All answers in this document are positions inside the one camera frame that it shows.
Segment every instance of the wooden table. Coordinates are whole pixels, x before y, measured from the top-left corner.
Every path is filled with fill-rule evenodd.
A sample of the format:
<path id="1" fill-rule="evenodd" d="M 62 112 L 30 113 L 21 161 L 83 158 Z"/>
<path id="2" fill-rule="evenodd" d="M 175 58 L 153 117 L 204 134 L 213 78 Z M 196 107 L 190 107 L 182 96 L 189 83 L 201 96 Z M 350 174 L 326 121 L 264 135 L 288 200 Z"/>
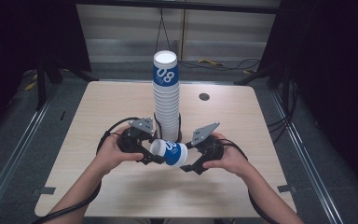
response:
<path id="1" fill-rule="evenodd" d="M 210 95 L 208 101 L 199 98 Z M 149 118 L 154 113 L 152 83 L 91 82 L 49 175 L 35 213 L 44 216 L 75 183 L 95 156 L 103 133 L 127 117 Z M 184 143 L 193 130 L 219 121 L 216 129 L 234 141 L 251 164 L 278 192 L 286 185 L 255 92 L 250 87 L 181 84 L 180 113 Z M 200 154 L 190 149 L 185 164 Z M 296 210 L 289 192 L 279 195 Z M 103 179 L 89 217 L 258 217 L 240 178 L 222 169 L 202 175 L 184 173 L 166 164 L 126 161 Z"/>

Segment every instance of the person's right hand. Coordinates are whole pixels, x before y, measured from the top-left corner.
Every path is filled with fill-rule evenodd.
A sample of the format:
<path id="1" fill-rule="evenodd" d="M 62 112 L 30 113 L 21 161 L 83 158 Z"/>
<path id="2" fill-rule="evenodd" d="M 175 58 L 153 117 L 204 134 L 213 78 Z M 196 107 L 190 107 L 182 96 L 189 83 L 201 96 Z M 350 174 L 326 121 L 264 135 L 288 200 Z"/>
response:
<path id="1" fill-rule="evenodd" d="M 226 139 L 221 133 L 212 133 L 217 139 Z M 221 143 L 230 143 L 227 140 L 220 140 Z M 224 154 L 219 161 L 206 161 L 202 164 L 204 168 L 223 168 L 232 174 L 243 176 L 247 166 L 250 164 L 235 147 L 224 147 Z"/>

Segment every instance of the stack of cups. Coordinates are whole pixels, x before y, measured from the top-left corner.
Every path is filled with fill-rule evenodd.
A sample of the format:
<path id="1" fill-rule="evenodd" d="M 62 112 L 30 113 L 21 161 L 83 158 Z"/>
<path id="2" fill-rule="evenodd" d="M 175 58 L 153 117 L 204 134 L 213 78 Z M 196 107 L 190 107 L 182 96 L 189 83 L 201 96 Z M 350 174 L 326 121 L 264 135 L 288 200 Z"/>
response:
<path id="1" fill-rule="evenodd" d="M 163 50 L 155 54 L 153 89 L 155 116 L 160 124 L 158 138 L 174 142 L 179 136 L 179 74 L 175 53 Z"/>

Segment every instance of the blue and white cup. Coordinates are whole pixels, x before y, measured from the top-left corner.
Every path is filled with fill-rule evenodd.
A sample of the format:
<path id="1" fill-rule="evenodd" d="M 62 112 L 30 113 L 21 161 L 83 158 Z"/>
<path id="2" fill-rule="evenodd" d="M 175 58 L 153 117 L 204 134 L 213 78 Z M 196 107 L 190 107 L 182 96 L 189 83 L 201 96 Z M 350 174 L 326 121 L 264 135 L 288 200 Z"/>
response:
<path id="1" fill-rule="evenodd" d="M 179 73 L 176 54 L 163 50 L 154 56 L 153 89 L 156 120 L 161 139 L 176 141 L 179 135 Z"/>
<path id="2" fill-rule="evenodd" d="M 172 167 L 181 167 L 187 159 L 187 147 L 182 143 L 174 143 L 156 139 L 150 146 L 153 155 L 165 158 L 165 163 Z"/>

